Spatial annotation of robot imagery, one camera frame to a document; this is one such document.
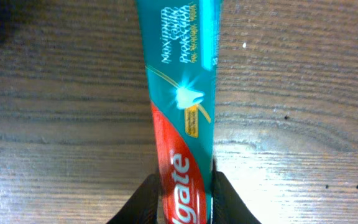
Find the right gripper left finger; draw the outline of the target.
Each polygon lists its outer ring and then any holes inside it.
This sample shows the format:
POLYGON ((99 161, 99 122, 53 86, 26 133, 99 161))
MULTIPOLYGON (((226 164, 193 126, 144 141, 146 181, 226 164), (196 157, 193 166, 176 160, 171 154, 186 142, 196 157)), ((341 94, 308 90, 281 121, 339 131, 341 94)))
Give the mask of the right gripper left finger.
POLYGON ((156 224, 160 180, 148 175, 128 201, 106 224, 156 224))

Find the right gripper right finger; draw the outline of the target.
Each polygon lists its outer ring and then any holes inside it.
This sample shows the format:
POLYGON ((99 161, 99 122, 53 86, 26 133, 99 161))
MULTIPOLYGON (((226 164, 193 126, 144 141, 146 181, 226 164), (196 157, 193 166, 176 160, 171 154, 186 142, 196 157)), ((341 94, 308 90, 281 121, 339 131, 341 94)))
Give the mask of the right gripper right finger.
POLYGON ((217 170, 215 159, 213 159, 212 168, 213 209, 211 223, 261 224, 247 208, 225 174, 217 170))

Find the red green toothpaste tube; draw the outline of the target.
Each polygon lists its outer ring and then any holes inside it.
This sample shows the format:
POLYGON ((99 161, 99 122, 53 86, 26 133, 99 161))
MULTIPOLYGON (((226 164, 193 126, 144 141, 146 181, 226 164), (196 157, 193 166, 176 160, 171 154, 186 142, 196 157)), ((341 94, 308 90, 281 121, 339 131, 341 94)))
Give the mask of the red green toothpaste tube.
POLYGON ((137 0, 167 223, 212 219, 222 2, 137 0))

